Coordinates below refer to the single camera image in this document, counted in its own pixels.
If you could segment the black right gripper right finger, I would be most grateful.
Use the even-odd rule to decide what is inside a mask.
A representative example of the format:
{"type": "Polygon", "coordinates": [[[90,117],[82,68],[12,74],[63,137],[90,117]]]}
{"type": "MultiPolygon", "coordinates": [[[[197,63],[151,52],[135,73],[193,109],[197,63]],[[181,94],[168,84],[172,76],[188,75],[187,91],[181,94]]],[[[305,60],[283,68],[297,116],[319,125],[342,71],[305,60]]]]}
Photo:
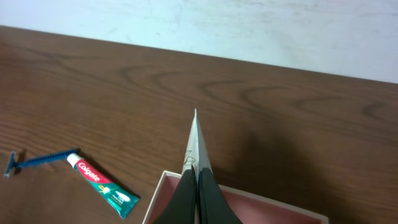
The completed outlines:
{"type": "Polygon", "coordinates": [[[203,168],[198,178],[198,204],[201,224],[242,224],[209,168],[203,168]]]}

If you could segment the cream box with pink inside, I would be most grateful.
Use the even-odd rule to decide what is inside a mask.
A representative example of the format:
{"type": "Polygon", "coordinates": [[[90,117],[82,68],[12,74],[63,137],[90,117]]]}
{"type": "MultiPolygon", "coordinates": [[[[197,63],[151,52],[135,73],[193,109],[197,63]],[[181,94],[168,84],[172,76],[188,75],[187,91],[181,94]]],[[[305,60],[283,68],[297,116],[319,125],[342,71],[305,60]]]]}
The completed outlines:
{"type": "MultiPolygon", "coordinates": [[[[153,223],[171,199],[181,174],[163,171],[150,201],[143,224],[153,223]]],[[[220,185],[237,217],[245,224],[329,224],[328,217],[260,195],[220,185]]]]}

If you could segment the white Pantene tube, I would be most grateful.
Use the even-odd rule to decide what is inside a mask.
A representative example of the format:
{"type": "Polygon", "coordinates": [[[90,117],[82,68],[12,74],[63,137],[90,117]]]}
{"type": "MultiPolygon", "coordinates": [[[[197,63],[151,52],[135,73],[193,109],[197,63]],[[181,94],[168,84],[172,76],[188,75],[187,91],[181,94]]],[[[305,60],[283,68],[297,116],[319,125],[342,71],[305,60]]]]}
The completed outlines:
{"type": "Polygon", "coordinates": [[[197,109],[194,110],[194,117],[190,128],[187,148],[185,151],[182,173],[193,168],[198,177],[203,168],[212,172],[211,163],[208,157],[206,143],[198,120],[197,109]]]}

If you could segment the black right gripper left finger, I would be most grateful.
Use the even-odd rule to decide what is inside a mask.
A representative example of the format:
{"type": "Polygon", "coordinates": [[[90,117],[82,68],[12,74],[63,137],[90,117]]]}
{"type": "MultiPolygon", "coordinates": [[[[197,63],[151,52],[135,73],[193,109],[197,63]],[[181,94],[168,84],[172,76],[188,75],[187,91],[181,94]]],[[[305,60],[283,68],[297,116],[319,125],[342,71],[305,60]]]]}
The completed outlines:
{"type": "Polygon", "coordinates": [[[169,203],[154,224],[194,224],[197,203],[197,178],[194,167],[184,171],[169,203]]]}

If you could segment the Colgate toothpaste tube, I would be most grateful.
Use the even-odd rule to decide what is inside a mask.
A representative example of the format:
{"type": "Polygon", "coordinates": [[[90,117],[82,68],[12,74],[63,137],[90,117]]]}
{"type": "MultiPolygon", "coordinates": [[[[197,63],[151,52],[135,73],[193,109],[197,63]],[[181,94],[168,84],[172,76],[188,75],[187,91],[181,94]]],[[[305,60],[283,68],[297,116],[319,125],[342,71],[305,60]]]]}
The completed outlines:
{"type": "Polygon", "coordinates": [[[125,219],[139,201],[139,197],[107,178],[86,159],[76,153],[67,157],[68,163],[125,219]]]}

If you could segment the blue disposable razor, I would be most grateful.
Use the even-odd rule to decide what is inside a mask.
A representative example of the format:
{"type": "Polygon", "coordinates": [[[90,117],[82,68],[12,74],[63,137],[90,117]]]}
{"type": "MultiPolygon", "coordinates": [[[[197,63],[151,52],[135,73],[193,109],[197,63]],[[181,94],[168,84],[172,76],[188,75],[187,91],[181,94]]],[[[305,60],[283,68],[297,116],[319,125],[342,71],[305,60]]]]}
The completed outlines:
{"type": "Polygon", "coordinates": [[[70,150],[58,152],[55,154],[49,154],[46,156],[35,157],[33,159],[29,159],[24,162],[17,162],[16,161],[16,152],[12,151],[10,158],[7,162],[7,166],[4,171],[3,177],[6,177],[6,178],[10,177],[11,172],[14,169],[21,169],[21,168],[25,168],[25,167],[37,166],[37,165],[41,165],[41,164],[48,163],[48,162],[66,159],[70,154],[78,153],[79,151],[80,151],[79,149],[70,149],[70,150]]]}

